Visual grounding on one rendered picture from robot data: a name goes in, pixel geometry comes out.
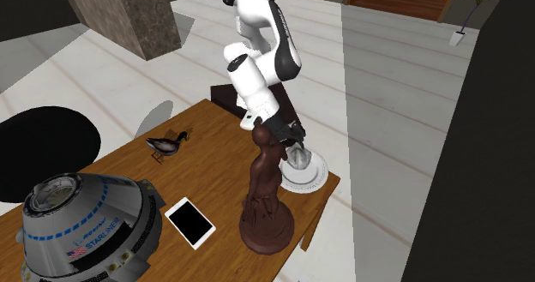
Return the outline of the white crumpled object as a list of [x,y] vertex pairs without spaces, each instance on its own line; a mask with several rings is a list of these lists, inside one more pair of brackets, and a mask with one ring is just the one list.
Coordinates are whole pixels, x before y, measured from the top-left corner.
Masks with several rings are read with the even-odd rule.
[[295,169],[302,171],[306,169],[311,161],[312,152],[308,150],[304,145],[297,142],[291,147],[286,149],[288,165]]

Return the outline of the brown figure statue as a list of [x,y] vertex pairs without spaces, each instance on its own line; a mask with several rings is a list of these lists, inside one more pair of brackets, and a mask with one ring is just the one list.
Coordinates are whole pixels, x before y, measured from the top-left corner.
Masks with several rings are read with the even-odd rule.
[[252,140],[261,151],[250,167],[249,191],[242,200],[239,231],[250,250],[273,255],[288,246],[295,228],[291,210],[278,198],[282,183],[280,162],[288,156],[270,130],[261,124],[253,128]]

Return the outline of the white round plate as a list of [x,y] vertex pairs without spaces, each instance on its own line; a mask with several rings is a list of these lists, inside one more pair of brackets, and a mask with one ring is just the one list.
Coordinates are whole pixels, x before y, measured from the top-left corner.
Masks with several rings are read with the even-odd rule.
[[309,194],[320,189],[328,180],[328,165],[316,151],[311,151],[311,161],[303,170],[292,168],[286,161],[280,161],[281,187],[297,194]]

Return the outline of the dark robot stand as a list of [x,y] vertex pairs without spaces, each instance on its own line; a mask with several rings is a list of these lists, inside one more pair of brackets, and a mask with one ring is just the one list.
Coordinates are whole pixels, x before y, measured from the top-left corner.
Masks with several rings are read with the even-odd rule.
[[[293,121],[300,122],[300,119],[290,101],[287,92],[282,83],[274,84],[269,87],[280,105],[281,116],[286,123]],[[237,106],[237,92],[232,84],[216,85],[210,87],[211,101],[230,112],[232,115],[242,119],[246,110]]]

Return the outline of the brown wooden table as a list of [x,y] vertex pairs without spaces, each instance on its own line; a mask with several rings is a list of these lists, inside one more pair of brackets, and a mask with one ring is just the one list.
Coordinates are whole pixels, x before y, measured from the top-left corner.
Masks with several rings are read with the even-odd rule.
[[[307,248],[339,178],[317,191],[297,194],[282,189],[278,198],[295,222],[292,240],[277,254],[259,255],[243,242],[239,222],[242,200],[249,191],[250,167],[260,154],[238,119],[209,100],[148,132],[160,138],[167,131],[189,133],[177,153],[158,161],[140,136],[105,157],[99,156],[98,130],[82,114],[44,106],[12,130],[0,124],[0,201],[16,208],[0,216],[0,282],[23,282],[24,246],[15,240],[22,226],[22,208],[35,185],[64,173],[122,176],[148,180],[165,202],[160,209],[162,232],[149,269],[137,282],[272,282],[296,247]],[[187,196],[216,226],[213,235],[193,250],[165,212]]]

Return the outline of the mallard duck figure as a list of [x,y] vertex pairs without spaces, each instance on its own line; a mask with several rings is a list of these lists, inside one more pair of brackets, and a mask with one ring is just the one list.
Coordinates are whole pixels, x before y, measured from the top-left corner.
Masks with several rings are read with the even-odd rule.
[[189,133],[182,131],[176,140],[168,138],[147,138],[146,143],[160,156],[172,156],[177,153],[182,141],[189,140]]

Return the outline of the white tablet with black screen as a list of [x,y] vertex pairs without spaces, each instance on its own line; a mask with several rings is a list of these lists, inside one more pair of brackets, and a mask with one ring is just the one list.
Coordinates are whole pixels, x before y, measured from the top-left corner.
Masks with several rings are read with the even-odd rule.
[[216,231],[216,226],[187,196],[167,210],[165,216],[193,250],[199,249]]

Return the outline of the brown marble pillar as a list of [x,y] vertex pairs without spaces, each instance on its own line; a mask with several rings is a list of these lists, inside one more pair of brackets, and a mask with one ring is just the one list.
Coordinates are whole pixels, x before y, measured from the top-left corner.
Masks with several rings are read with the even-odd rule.
[[169,0],[68,0],[82,24],[148,61],[182,47]]

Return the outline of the potted plant in white pot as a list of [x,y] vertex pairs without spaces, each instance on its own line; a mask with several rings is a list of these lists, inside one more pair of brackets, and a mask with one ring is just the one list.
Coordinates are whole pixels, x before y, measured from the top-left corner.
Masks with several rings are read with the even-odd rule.
[[465,28],[467,26],[467,23],[468,21],[471,19],[473,13],[479,8],[479,6],[482,4],[482,3],[485,3],[487,2],[488,0],[474,0],[474,3],[475,5],[472,7],[471,11],[469,12],[469,14],[466,16],[463,24],[462,24],[462,28],[458,31],[455,31],[453,34],[452,34],[452,37],[451,39],[449,40],[449,45],[450,46],[457,46],[461,40],[465,37],[466,33],[465,33]]

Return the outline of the grey space capsule model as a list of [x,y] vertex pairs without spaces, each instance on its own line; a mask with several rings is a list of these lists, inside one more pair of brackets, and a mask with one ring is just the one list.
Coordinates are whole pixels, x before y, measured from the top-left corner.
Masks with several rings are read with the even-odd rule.
[[64,173],[34,186],[15,240],[23,282],[137,282],[149,269],[165,205],[146,179]]

